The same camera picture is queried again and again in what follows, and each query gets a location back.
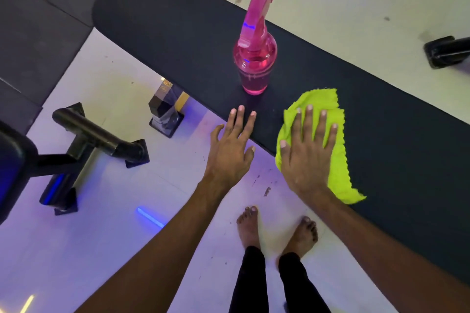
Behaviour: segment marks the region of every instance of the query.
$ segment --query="hand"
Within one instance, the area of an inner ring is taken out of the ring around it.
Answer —
[[[326,110],[320,113],[320,121],[312,139],[313,107],[307,106],[302,130],[302,109],[292,124],[292,147],[281,140],[281,170],[289,188],[302,200],[327,189],[331,153],[336,142],[338,125],[331,126],[328,142],[323,148],[326,128]]]
[[[245,147],[255,124],[256,112],[251,112],[243,129],[245,107],[240,105],[238,112],[232,109],[228,116],[225,132],[219,140],[224,125],[217,126],[211,133],[211,150],[207,158],[204,178],[222,185],[227,192],[238,183],[250,169],[255,154],[254,146],[245,152]]]

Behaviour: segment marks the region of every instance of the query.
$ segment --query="white floor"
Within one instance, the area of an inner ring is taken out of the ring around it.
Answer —
[[[241,6],[248,3],[243,0]],[[297,36],[468,123],[470,65],[433,71],[422,45],[450,34],[469,36],[469,17],[469,0],[275,0],[268,14]],[[151,162],[128,170],[122,161],[95,154],[80,179],[79,212],[61,217],[38,203],[49,178],[30,180],[0,227],[0,309],[5,313],[20,312],[31,295],[28,313],[73,312],[159,231],[136,212],[138,207],[165,224],[191,195],[204,171],[209,132],[221,120],[190,100],[175,136],[163,137],[148,126],[148,101],[160,83],[158,74],[98,31],[91,33],[28,136],[40,153],[64,152],[73,135],[51,114],[82,102],[86,116],[105,129],[130,141],[145,138]],[[272,190],[264,197],[267,187]],[[270,309],[283,312],[274,259],[301,215],[319,220],[288,190],[262,149],[221,204],[171,312],[228,310],[243,255],[235,220],[250,204],[261,213]],[[324,224],[319,228],[320,241],[303,261],[331,310],[394,312],[338,238]]]

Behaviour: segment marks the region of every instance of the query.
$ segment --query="gym floor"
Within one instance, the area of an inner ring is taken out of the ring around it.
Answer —
[[[79,212],[60,217],[38,203],[49,178],[30,180],[0,227],[0,246],[8,248],[0,259],[5,313],[19,312],[31,296],[28,313],[72,313],[159,231],[137,208],[165,224],[187,201],[204,172],[209,132],[222,122],[190,99],[172,139],[148,126],[148,101],[162,79],[92,29],[92,3],[2,0],[0,119],[27,132],[40,153],[60,153],[73,135],[51,114],[81,102],[89,119],[120,138],[145,138],[151,162],[126,169],[95,153],[79,178]],[[470,63],[433,71],[422,52],[438,37],[469,36],[469,16],[470,0],[275,0],[268,19],[470,123]],[[395,312],[262,149],[222,202],[171,312],[228,310],[243,256],[235,221],[247,205],[260,210],[272,312],[284,312],[285,301],[275,258],[304,214],[319,223],[320,240],[303,262],[332,312]]]

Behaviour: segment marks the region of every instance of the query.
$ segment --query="pink water bottle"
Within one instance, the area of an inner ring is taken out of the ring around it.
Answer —
[[[267,31],[265,17],[273,0],[251,0],[234,47],[234,60],[242,86],[248,94],[264,92],[277,57],[274,37]]]

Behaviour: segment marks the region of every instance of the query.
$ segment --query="yellow-green cloth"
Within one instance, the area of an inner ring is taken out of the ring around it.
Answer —
[[[328,111],[326,120],[326,134],[323,146],[328,140],[329,129],[332,124],[338,124],[336,144],[331,155],[330,173],[328,187],[343,203],[354,204],[366,198],[355,188],[352,188],[349,178],[348,164],[346,159],[346,148],[344,147],[344,110],[339,109],[336,89],[315,89],[303,93],[289,109],[284,110],[284,125],[281,127],[277,137],[276,166],[281,170],[281,147],[280,141],[286,140],[291,145],[291,127],[297,114],[297,108],[302,109],[302,123],[305,118],[305,108],[308,104],[314,106],[314,131],[320,119],[320,111]]]

